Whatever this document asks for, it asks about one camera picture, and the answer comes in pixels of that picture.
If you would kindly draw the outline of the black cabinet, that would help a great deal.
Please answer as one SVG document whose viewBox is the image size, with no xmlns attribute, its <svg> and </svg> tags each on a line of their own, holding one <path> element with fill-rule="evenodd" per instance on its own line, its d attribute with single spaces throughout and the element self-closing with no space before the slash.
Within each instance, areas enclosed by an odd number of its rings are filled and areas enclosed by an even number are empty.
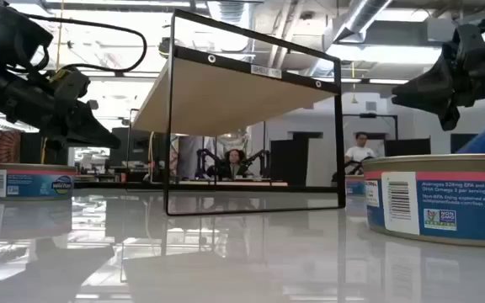
<svg viewBox="0 0 485 303">
<path fill-rule="evenodd" d="M 309 138 L 295 132 L 288 140 L 270 142 L 270 178 L 291 187 L 306 186 Z"/>
</svg>

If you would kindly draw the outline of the background wooden table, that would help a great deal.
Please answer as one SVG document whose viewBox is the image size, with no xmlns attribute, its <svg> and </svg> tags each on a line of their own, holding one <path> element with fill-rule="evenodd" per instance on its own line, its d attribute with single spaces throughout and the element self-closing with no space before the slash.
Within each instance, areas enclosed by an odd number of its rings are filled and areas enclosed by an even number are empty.
<svg viewBox="0 0 485 303">
<path fill-rule="evenodd" d="M 181 185 L 205 185 L 205 186 L 243 186 L 243 187 L 287 187 L 287 182 L 269 182 L 268 180 L 235 180 L 235 181 L 214 181 L 214 180 L 187 180 L 179 182 Z"/>
</svg>

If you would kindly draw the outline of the silver ventilation duct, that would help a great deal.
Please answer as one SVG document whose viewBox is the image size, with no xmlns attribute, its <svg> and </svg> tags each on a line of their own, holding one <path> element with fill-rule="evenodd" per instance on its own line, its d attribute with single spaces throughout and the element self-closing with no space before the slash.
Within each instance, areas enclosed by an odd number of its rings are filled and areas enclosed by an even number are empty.
<svg viewBox="0 0 485 303">
<path fill-rule="evenodd" d="M 333 43 L 362 43 L 376 17 L 393 0 L 351 0 L 346 13 L 339 16 L 333 30 Z"/>
</svg>

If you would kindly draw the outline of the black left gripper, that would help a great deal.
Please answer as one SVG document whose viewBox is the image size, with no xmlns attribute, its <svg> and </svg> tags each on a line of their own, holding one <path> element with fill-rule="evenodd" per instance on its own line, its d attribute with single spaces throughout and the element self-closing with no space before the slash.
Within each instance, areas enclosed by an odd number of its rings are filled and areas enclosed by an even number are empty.
<svg viewBox="0 0 485 303">
<path fill-rule="evenodd" d="M 99 123 L 89 104 L 55 98 L 3 70 L 0 113 L 10 123 L 21 121 L 35 127 L 55 146 L 120 147 L 120 139 Z"/>
</svg>

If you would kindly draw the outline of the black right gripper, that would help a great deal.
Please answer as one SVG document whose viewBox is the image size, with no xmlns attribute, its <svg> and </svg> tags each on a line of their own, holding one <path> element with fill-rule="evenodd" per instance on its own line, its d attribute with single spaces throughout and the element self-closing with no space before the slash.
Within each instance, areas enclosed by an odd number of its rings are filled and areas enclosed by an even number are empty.
<svg viewBox="0 0 485 303">
<path fill-rule="evenodd" d="M 392 103 L 439 115 L 443 130 L 456 128 L 458 108 L 485 98 L 485 45 L 446 43 L 424 74 L 396 86 Z"/>
</svg>

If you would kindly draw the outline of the black partition panel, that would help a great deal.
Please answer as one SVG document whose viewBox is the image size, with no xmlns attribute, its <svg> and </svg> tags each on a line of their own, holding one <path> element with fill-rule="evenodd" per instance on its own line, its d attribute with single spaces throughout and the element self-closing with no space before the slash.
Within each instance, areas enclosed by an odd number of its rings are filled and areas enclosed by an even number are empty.
<svg viewBox="0 0 485 303">
<path fill-rule="evenodd" d="M 431 141 L 429 138 L 385 141 L 386 157 L 429 155 L 430 153 Z"/>
<path fill-rule="evenodd" d="M 110 150 L 108 160 L 110 167 L 125 166 L 126 161 L 147 163 L 150 139 L 147 131 L 129 131 L 128 128 L 120 127 L 113 128 L 112 133 L 120 140 L 120 147 Z"/>
<path fill-rule="evenodd" d="M 19 161 L 31 164 L 68 164 L 68 148 L 40 133 L 20 135 Z"/>
</svg>

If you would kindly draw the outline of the black aluminium table frame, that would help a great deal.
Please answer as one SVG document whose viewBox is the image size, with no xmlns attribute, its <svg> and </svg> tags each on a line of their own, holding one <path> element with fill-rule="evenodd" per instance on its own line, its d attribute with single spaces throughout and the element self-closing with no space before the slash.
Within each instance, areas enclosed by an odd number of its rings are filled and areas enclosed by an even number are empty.
<svg viewBox="0 0 485 303">
<path fill-rule="evenodd" d="M 77 182 L 74 189 L 124 189 L 127 192 L 162 191 L 162 183 L 92 183 Z M 248 192 L 287 192 L 287 193 L 327 193 L 336 194 L 335 187 L 243 187 L 243 186 L 205 186 L 205 185 L 181 185 L 169 184 L 168 190 L 172 191 L 248 191 Z"/>
</svg>

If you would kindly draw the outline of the black wall monitor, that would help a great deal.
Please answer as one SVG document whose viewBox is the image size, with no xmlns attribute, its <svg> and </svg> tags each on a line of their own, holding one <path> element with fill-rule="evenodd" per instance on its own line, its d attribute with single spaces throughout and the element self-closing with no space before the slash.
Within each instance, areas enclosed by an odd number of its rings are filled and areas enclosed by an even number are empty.
<svg viewBox="0 0 485 303">
<path fill-rule="evenodd" d="M 478 146 L 472 141 L 477 137 L 477 134 L 451 134 L 450 135 L 450 150 L 455 154 L 475 153 L 478 151 Z"/>
</svg>

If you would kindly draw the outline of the black gantry frame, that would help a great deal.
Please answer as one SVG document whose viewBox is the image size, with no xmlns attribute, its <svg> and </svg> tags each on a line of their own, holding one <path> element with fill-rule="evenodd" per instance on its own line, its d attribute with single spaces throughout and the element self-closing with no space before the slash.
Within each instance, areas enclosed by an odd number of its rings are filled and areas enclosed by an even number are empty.
<svg viewBox="0 0 485 303">
<path fill-rule="evenodd" d="M 398 117 L 394 114 L 343 114 L 344 145 L 356 143 L 357 133 L 366 133 L 368 140 L 390 141 L 399 138 Z"/>
</svg>

